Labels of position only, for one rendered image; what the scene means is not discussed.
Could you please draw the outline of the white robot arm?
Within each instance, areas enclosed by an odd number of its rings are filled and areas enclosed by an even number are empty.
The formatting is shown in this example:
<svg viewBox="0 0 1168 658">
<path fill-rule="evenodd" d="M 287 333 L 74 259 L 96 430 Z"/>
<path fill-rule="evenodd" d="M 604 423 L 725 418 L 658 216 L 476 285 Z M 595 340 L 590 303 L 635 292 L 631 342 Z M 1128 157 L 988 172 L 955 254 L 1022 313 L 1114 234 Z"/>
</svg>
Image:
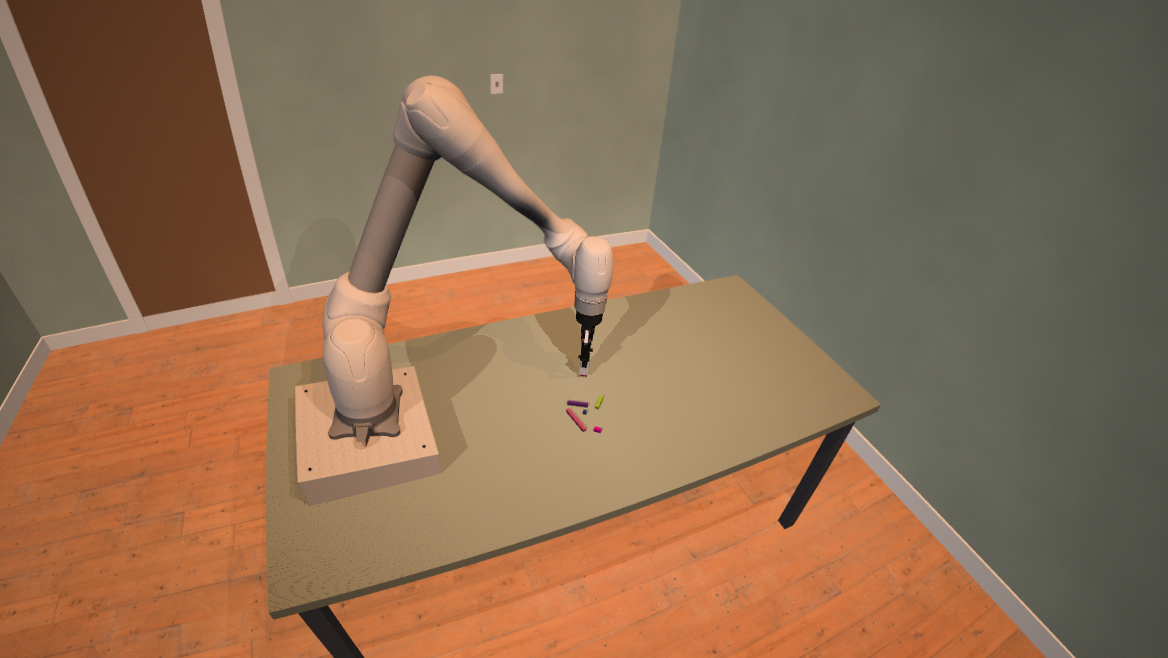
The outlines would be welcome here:
<svg viewBox="0 0 1168 658">
<path fill-rule="evenodd" d="M 607 240 L 589 237 L 571 219 L 556 216 L 517 176 L 450 81 L 425 76 L 406 86 L 392 138 L 396 145 L 352 269 L 338 278 L 324 305 L 324 367 L 335 403 L 328 434 L 331 439 L 356 437 L 366 446 L 370 436 L 399 436 L 403 390 L 392 385 L 384 337 L 391 302 L 385 283 L 434 160 L 444 158 L 538 226 L 544 244 L 571 276 L 573 307 L 580 314 L 605 311 L 614 266 Z"/>
</svg>

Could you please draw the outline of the pink rod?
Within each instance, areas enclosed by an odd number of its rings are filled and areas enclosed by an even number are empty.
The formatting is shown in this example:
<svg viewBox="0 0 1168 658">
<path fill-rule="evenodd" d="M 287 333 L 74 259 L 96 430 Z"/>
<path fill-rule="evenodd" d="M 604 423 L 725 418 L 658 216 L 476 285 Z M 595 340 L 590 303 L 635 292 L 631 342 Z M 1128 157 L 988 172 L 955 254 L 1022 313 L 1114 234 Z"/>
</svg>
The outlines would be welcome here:
<svg viewBox="0 0 1168 658">
<path fill-rule="evenodd" d="M 577 418 L 577 417 L 575 416 L 575 414 L 573 414 L 573 413 L 572 413 L 572 411 L 570 410 L 570 408 L 568 408 L 568 409 L 566 409 L 566 413 L 568 413 L 568 415 L 569 415 L 569 416 L 570 416 L 570 417 L 571 417 L 571 418 L 573 420 L 573 422 L 575 422 L 575 423 L 576 423 L 576 424 L 577 424 L 577 425 L 578 425 L 578 427 L 580 428 L 582 432 L 585 432 L 585 431 L 586 431 L 586 428 L 585 428 L 585 425 L 583 425 L 583 424 L 580 423 L 580 420 L 578 420 L 578 418 Z"/>
</svg>

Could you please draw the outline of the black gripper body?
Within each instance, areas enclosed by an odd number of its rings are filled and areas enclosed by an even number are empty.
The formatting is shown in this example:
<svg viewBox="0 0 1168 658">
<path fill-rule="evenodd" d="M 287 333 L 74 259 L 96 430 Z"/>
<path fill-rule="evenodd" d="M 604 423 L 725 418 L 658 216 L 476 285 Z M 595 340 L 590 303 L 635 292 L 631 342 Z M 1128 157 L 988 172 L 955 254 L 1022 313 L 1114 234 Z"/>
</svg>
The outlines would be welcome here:
<svg viewBox="0 0 1168 658">
<path fill-rule="evenodd" d="M 584 330 L 583 330 L 583 337 L 584 338 L 585 338 L 586 330 L 589 331 L 588 338 L 591 337 L 592 327 L 595 327 L 595 326 L 597 326 L 597 325 L 599 325 L 602 323 L 602 317 L 603 317 L 603 313 L 600 316 L 583 316 L 583 314 L 580 314 L 576 310 L 576 320 L 577 320 L 577 323 L 579 323 L 580 325 L 584 326 Z"/>
</svg>

